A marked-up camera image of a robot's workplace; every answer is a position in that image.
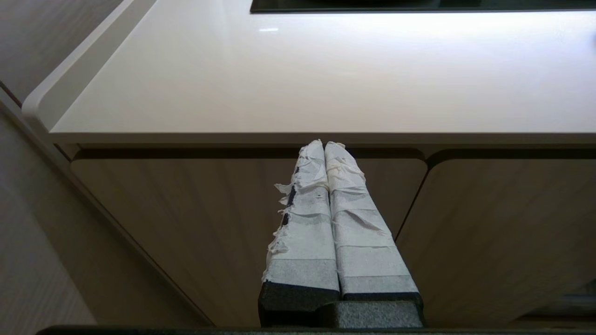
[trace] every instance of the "black edge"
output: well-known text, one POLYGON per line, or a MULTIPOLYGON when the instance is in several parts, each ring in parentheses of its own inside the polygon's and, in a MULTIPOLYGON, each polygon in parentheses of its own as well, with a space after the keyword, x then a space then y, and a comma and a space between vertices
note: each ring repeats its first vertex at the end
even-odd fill
POLYGON ((339 291, 265 281, 259 294, 261 327, 316 327, 317 310, 338 300, 339 291))
POLYGON ((106 327, 106 326, 53 326, 39 331, 38 335, 283 335, 283 334, 436 334, 436 335, 578 335, 596 334, 595 329, 441 329, 441 328, 398 328, 398 329, 329 329, 329 328, 199 328, 167 329, 147 327, 106 327))
POLYGON ((426 327, 424 319, 424 302, 419 292, 394 292, 394 293, 346 293, 342 300, 348 301, 410 301, 414 303, 418 310, 418 317, 426 327))
POLYGON ((426 163, 431 170, 452 159, 596 159, 596 149, 447 149, 426 163))
MULTIPOLYGON (((284 148, 131 148, 83 149, 73 162, 83 159, 296 159, 302 146, 284 148)), ((347 148, 356 159, 419 159, 414 148, 347 148)))

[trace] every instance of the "wood grain cabinet door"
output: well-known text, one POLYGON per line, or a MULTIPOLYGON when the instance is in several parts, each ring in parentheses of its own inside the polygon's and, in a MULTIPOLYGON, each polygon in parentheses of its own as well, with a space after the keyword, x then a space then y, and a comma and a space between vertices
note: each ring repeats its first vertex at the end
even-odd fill
MULTIPOLYGON (((216 325, 259 325, 266 248, 283 209, 274 184, 290 182, 297 151, 255 159, 82 156, 73 172, 216 325)), ((396 234, 426 164, 367 157, 362 169, 396 234)))
POLYGON ((593 151, 436 155, 397 239, 431 326, 500 325, 596 278, 593 151))

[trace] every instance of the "cabinet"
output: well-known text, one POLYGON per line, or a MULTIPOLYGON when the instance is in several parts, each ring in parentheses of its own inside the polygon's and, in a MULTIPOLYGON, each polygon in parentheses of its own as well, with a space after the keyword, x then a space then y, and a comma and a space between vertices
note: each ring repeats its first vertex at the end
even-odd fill
MULTIPOLYGON (((83 150, 71 169, 216 325, 258 326, 266 247, 283 208, 273 185, 290 181, 297 150, 243 159, 166 151, 83 150)), ((426 164, 414 156, 359 162, 396 234, 426 164)))
POLYGON ((590 150, 453 150, 397 238, 430 325, 509 322, 596 278, 590 150))

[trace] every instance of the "countertop overhang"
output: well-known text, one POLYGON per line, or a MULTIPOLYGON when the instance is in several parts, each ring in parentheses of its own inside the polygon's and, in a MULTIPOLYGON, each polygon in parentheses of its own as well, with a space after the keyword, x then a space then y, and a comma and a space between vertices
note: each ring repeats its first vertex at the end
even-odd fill
POLYGON ((27 98, 55 142, 596 143, 596 11, 125 0, 27 98))

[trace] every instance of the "kitchen counter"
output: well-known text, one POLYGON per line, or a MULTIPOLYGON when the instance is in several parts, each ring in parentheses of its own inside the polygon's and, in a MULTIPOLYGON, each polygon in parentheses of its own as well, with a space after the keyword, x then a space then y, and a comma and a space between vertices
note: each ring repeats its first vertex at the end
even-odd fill
POLYGON ((125 1, 29 96, 53 141, 596 142, 596 11, 145 3, 125 1))
POLYGON ((23 104, 215 325, 259 325, 273 185, 317 138, 358 161, 434 327, 504 325, 596 277, 596 11, 250 4, 123 0, 23 104))

